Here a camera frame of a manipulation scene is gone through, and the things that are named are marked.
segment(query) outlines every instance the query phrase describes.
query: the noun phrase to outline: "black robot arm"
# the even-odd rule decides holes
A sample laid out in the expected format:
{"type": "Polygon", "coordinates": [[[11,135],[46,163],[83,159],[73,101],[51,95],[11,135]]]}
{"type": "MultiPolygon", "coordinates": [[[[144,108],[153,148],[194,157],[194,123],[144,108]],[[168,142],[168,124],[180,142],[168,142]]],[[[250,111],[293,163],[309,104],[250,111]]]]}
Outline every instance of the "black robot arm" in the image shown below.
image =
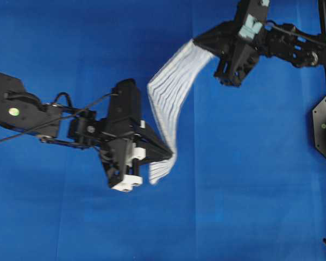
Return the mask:
{"type": "Polygon", "coordinates": [[[34,135],[46,144],[95,148],[109,187],[119,191],[128,192],[142,184],[140,165],[172,156],[169,147],[142,120],[140,91],[133,79],[123,80],[112,89],[107,117],[96,120],[96,112],[88,108],[42,104],[26,92],[19,79],[0,73],[0,126],[34,135]],[[71,115],[62,117],[63,113],[71,115]],[[56,139],[60,120],[69,117],[74,118],[68,131],[73,141],[56,139]]]}
{"type": "Polygon", "coordinates": [[[222,84],[240,86],[261,55],[276,56],[298,68],[326,68],[326,34],[309,35],[293,24],[267,21],[268,7],[269,0],[241,0],[233,21],[194,39],[197,46],[220,58],[214,76],[222,84]]]}

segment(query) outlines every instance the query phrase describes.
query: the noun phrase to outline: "blue fabric surface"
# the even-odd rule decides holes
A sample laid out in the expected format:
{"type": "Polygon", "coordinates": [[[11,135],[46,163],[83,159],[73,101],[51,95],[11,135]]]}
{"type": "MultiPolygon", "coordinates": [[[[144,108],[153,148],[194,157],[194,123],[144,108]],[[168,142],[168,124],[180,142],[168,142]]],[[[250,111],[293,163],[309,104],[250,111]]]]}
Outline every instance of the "blue fabric surface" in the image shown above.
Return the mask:
{"type": "MultiPolygon", "coordinates": [[[[150,78],[190,38],[233,19],[236,3],[0,1],[0,72],[44,102],[67,91],[78,107],[135,78],[153,126],[150,78]]],[[[316,1],[273,0],[268,18],[319,33],[316,1]]],[[[142,167],[142,187],[109,190],[95,151],[31,136],[0,144],[0,260],[326,260],[326,161],[310,119],[323,69],[261,58],[236,89],[213,79],[217,63],[195,81],[178,161],[157,186],[142,167]]]]}

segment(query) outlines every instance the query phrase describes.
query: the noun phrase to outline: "black cable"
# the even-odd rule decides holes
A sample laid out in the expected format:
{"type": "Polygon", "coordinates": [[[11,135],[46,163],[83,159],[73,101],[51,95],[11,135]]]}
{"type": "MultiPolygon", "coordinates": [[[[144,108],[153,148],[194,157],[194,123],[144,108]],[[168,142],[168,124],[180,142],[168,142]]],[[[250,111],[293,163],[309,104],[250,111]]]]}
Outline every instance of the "black cable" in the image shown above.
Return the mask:
{"type": "Polygon", "coordinates": [[[288,35],[295,35],[295,36],[297,36],[297,37],[302,37],[302,38],[304,38],[305,40],[308,40],[308,41],[310,41],[310,42],[313,42],[313,43],[315,43],[315,44],[317,44],[317,45],[326,46],[326,43],[325,43],[325,42],[320,42],[320,41],[314,40],[314,39],[312,39],[312,38],[310,38],[310,37],[308,37],[308,36],[305,36],[305,35],[303,35],[303,34],[299,34],[299,33],[295,33],[295,32],[291,32],[291,31],[288,31],[288,30],[282,29],[281,27],[277,26],[275,22],[273,22],[273,21],[271,21],[271,20],[268,20],[268,21],[266,22],[266,25],[267,25],[267,26],[270,26],[270,27],[272,27],[272,28],[274,28],[275,30],[281,31],[281,32],[283,32],[283,33],[286,33],[286,34],[288,34],[288,35]]]}
{"type": "Polygon", "coordinates": [[[71,99],[70,99],[70,95],[68,93],[66,93],[66,92],[58,93],[58,95],[54,99],[53,103],[56,103],[61,96],[65,96],[67,105],[72,108],[72,102],[71,102],[71,99]]]}
{"type": "Polygon", "coordinates": [[[33,128],[30,128],[28,130],[25,130],[24,132],[22,133],[19,133],[19,134],[16,134],[16,135],[13,135],[13,136],[9,136],[7,138],[4,138],[4,139],[0,139],[0,143],[4,142],[4,141],[7,141],[7,140],[11,140],[11,139],[14,139],[14,138],[18,138],[20,136],[23,136],[25,134],[28,134],[30,132],[33,132],[37,129],[40,129],[40,128],[43,128],[43,127],[46,127],[50,124],[52,124],[53,122],[56,122],[56,121],[61,121],[61,120],[66,120],[66,119],[69,119],[69,118],[72,118],[72,117],[75,117],[77,116],[78,114],[88,110],[90,107],[98,104],[99,102],[101,102],[104,98],[108,97],[108,96],[118,96],[118,94],[106,94],[106,95],[103,95],[102,97],[100,97],[99,99],[97,99],[96,101],[92,102],[91,104],[88,104],[86,107],[84,107],[83,109],[80,109],[78,110],[77,112],[75,112],[74,114],[71,114],[69,116],[65,116],[65,117],[59,117],[57,119],[54,119],[52,121],[49,121],[49,122],[46,122],[46,123],[43,123],[41,125],[38,125],[36,127],[33,127],[33,128]]]}

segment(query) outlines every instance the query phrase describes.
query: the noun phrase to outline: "striped towel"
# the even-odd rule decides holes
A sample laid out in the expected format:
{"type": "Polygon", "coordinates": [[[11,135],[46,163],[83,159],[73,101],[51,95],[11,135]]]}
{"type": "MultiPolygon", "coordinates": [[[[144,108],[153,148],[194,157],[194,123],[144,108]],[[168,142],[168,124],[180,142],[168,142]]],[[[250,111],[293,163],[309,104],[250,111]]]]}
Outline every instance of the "striped towel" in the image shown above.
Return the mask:
{"type": "Polygon", "coordinates": [[[169,174],[177,159],[177,121],[182,105],[200,70],[214,57],[210,52],[193,44],[183,45],[159,70],[147,86],[148,97],[158,129],[173,152],[169,160],[151,163],[149,180],[156,184],[169,174]]]}

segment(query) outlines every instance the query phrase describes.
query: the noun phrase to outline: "screw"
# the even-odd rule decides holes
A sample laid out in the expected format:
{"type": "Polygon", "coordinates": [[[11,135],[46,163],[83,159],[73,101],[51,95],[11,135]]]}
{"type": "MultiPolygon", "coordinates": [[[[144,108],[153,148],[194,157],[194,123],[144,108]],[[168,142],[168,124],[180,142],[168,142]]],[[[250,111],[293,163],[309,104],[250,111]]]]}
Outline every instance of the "screw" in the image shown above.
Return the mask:
{"type": "Polygon", "coordinates": [[[311,52],[311,55],[313,56],[314,60],[311,62],[311,66],[316,66],[317,62],[319,61],[319,58],[317,56],[316,52],[311,52]]]}
{"type": "Polygon", "coordinates": [[[94,132],[96,131],[96,129],[95,129],[95,127],[93,127],[93,126],[88,126],[88,127],[87,127],[87,131],[88,131],[89,133],[94,133],[94,132]]]}

